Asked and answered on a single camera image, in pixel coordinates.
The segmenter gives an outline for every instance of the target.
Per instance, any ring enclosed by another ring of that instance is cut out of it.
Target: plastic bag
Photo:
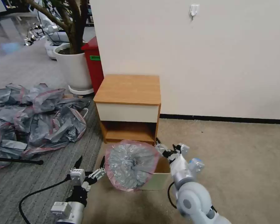
[[[27,144],[16,141],[15,129],[11,123],[0,120],[0,157],[18,159],[26,146]],[[10,162],[0,161],[0,168],[9,164]]]
[[[90,100],[73,95],[63,99],[64,91],[44,83],[29,90],[12,83],[0,89],[0,157],[30,157],[82,137],[86,122],[76,109]],[[0,167],[8,164],[0,161]]]
[[[151,178],[159,156],[152,145],[144,142],[123,140],[110,144],[105,152],[107,176],[117,189],[138,189]]]
[[[54,117],[36,114],[31,123],[28,148],[22,155],[30,157],[66,147],[69,142],[80,140],[85,130],[86,121],[73,108],[62,107]]]
[[[67,106],[80,111],[84,107],[87,107],[89,103],[90,100],[86,98],[63,98],[56,104],[56,108],[60,109],[61,107]]]

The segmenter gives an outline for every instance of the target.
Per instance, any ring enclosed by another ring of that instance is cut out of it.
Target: floor
[[[28,28],[40,22],[30,13],[13,13],[0,18],[0,57],[18,51],[25,46]],[[87,42],[95,36],[94,27],[86,27],[83,39]]]
[[[95,31],[93,27],[89,28],[92,30],[86,34],[92,38]],[[0,88],[11,82],[27,88],[39,83],[47,83],[52,88],[67,88],[57,61],[47,56],[44,42],[45,39],[42,39],[31,46],[0,55]],[[87,130],[80,141],[41,156],[39,159],[44,160],[42,166],[13,164],[0,169],[0,224],[24,224],[18,210],[20,199],[62,180],[81,155],[84,156],[81,168],[93,169],[102,136],[93,101],[89,109]],[[63,201],[68,197],[69,190],[70,183],[66,183],[32,196],[24,202],[23,211],[33,224],[53,224],[55,217],[50,214],[50,209],[54,201]]]
[[[280,223],[280,125],[160,119],[158,137],[167,146],[189,145],[186,159],[203,160],[198,182],[219,214],[232,223]],[[188,221],[170,205],[167,189],[119,191],[105,176],[89,192],[83,224],[88,223]]]

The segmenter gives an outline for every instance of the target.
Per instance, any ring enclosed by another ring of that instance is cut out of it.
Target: open shelf
[[[156,123],[101,121],[101,127],[107,142],[129,139],[153,144],[155,141]]]

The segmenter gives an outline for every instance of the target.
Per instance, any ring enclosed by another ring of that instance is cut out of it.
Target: wooden tabletop
[[[159,76],[106,75],[93,100],[96,103],[160,105]]]

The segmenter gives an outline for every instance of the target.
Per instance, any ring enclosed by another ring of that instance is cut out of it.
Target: potted plant
[[[34,0],[26,1],[67,34],[69,43],[55,48],[54,53],[69,90],[78,95],[92,93],[86,58],[81,50],[88,14],[88,0],[40,0],[39,4]]]

